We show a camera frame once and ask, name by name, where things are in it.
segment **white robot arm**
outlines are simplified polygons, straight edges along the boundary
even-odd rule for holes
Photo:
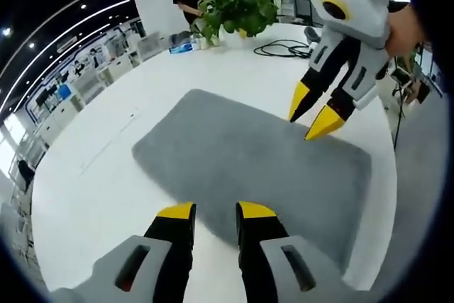
[[[313,122],[306,139],[340,128],[355,109],[376,96],[375,79],[389,59],[389,0],[311,0],[325,21],[309,70],[294,93],[289,120],[296,121],[326,92],[347,62],[349,70]]]

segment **led strip light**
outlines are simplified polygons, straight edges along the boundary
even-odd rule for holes
[[[397,3],[409,3],[410,0],[392,0],[392,1],[395,1]]]
[[[41,55],[43,55],[44,52],[46,52],[53,44],[55,44],[59,39],[61,39],[63,36],[67,35],[70,31],[74,30],[77,26],[80,26],[82,25],[83,23],[85,23],[86,21],[90,20],[91,18],[95,17],[95,16],[98,16],[99,14],[105,12],[105,11],[108,11],[110,9],[113,9],[117,6],[120,6],[120,5],[123,5],[123,4],[126,4],[128,2],[130,2],[131,0],[123,0],[123,1],[120,1],[119,3],[116,3],[114,5],[110,5],[108,7],[106,7],[105,9],[102,9],[96,13],[93,13],[92,15],[86,17],[85,19],[82,19],[79,23],[76,23],[74,24],[73,26],[71,26],[70,28],[68,28],[64,33],[62,33],[61,35],[59,35],[58,37],[56,37],[56,39],[54,39],[52,42],[50,42],[49,44],[46,45],[45,48],[43,48],[36,56],[35,58],[33,58],[31,60],[30,63],[28,63],[28,65],[26,66],[26,68],[21,72],[21,74],[19,75],[19,77],[16,79],[16,81],[14,82],[13,86],[10,88],[10,90],[8,91],[8,94],[6,94],[6,97],[5,99],[3,100],[3,103],[1,104],[0,106],[0,113],[3,111],[3,109],[5,108],[6,106],[6,102],[9,100],[9,97],[11,96],[11,94],[13,93],[14,89],[17,88],[19,82],[22,80],[23,76],[27,73],[27,71],[31,68],[31,66],[33,64],[35,64],[35,62],[38,60],[39,57],[41,57]]]
[[[11,58],[9,59],[9,61],[6,63],[6,65],[4,66],[3,70],[0,72],[0,78],[3,76],[3,74],[5,73],[6,69],[8,69],[9,65],[11,64],[12,60],[14,58],[16,58],[17,54],[19,53],[19,51],[21,51],[21,48],[24,47],[24,45],[41,29],[44,27],[45,24],[49,23],[51,20],[53,20],[56,16],[58,16],[60,13],[62,13],[63,11],[65,11],[66,9],[68,9],[69,7],[73,6],[74,4],[78,3],[79,1],[81,0],[74,0],[72,1],[71,3],[69,3],[68,5],[62,7],[60,10],[58,10],[57,12],[55,12],[53,15],[51,15],[49,18],[47,18],[45,21],[43,21],[41,23],[41,25],[39,25],[28,37],[27,39],[25,39],[21,45],[18,47],[18,49],[14,52],[14,54],[11,56]]]

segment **green leaves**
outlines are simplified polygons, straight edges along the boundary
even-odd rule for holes
[[[235,32],[236,25],[233,21],[225,21],[224,22],[224,29],[228,33],[234,33]]]
[[[199,10],[206,27],[202,35],[210,40],[221,26],[228,33],[243,29],[248,37],[263,32],[277,20],[277,7],[272,0],[201,0]]]

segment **white table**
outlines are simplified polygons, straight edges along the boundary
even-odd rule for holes
[[[256,45],[279,38],[305,41],[303,30],[276,24],[256,38]],[[252,50],[163,52],[100,94],[60,134],[36,172],[33,234],[49,289],[87,279],[96,259],[129,236],[143,235],[159,210],[176,204],[136,165],[131,148],[190,89],[287,118],[295,85],[307,67],[307,60],[263,57]],[[299,121],[310,125],[327,99]],[[392,139],[380,100],[355,112],[334,135],[372,156],[367,203],[344,276],[367,290],[387,252],[397,199]],[[245,302],[238,250],[200,221],[193,254],[186,302]]]

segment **gray mat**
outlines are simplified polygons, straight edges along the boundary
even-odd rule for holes
[[[343,273],[370,181],[370,156],[330,136],[201,90],[187,93],[133,147],[142,169],[237,245],[235,203],[264,204]]]

